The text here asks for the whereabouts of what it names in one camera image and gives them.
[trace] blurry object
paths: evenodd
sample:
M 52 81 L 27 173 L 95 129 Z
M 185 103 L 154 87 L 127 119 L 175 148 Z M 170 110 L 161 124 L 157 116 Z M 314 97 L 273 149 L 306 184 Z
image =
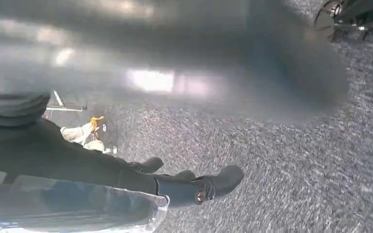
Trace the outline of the blurry object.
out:
M 313 119 L 349 89 L 317 35 L 284 0 L 0 0 L 0 90 Z
M 331 42 L 373 42 L 373 0 L 330 0 L 317 13 L 314 26 Z
M 61 128 L 61 134 L 68 142 L 81 144 L 87 150 L 98 150 L 104 154 L 117 154 L 118 149 L 114 146 L 112 149 L 105 148 L 104 143 L 100 140 L 98 121 L 104 117 L 92 117 L 91 120 L 81 127 Z M 102 124 L 102 131 L 106 132 L 106 124 Z

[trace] black fabric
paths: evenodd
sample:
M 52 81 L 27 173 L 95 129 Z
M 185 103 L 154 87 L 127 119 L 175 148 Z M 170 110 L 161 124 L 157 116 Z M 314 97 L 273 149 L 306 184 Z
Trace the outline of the black fabric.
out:
M 0 171 L 156 194 L 153 177 L 122 159 L 64 140 L 60 128 L 42 118 L 26 126 L 0 126 Z
M 45 112 L 50 97 L 50 94 L 0 94 L 0 126 L 16 127 L 35 122 Z

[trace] metal frame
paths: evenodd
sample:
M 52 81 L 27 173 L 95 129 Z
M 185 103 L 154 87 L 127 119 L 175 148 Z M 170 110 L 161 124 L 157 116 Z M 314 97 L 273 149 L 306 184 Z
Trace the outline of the metal frame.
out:
M 365 41 L 369 32 L 373 31 L 371 14 L 373 14 L 373 0 L 329 0 L 317 13 L 314 26 L 318 32 L 326 31 L 324 34 L 332 42 L 336 37 L 353 31 L 360 32 L 358 41 Z M 324 17 L 331 17 L 332 23 L 323 23 L 326 22 Z
M 73 105 L 65 105 L 65 102 L 62 100 L 62 98 L 59 96 L 58 92 L 56 90 L 53 91 L 56 101 L 58 102 L 59 106 L 54 105 L 48 105 L 46 107 L 46 110 L 50 111 L 69 111 L 69 112 L 83 112 L 86 110 L 86 106 L 73 106 Z

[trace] wheel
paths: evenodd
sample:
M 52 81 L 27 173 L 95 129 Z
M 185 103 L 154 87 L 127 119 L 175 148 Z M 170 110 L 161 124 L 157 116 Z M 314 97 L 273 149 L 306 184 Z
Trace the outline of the wheel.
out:
M 314 20 L 314 29 L 319 36 L 332 41 L 335 35 L 334 16 L 342 10 L 343 2 L 340 0 L 330 0 L 318 11 Z

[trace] clear plastic bag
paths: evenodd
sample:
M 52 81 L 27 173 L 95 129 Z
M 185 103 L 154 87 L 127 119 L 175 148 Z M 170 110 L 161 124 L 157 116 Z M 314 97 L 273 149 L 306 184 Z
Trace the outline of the clear plastic bag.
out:
M 102 185 L 19 176 L 0 183 L 0 233 L 151 233 L 169 199 Z

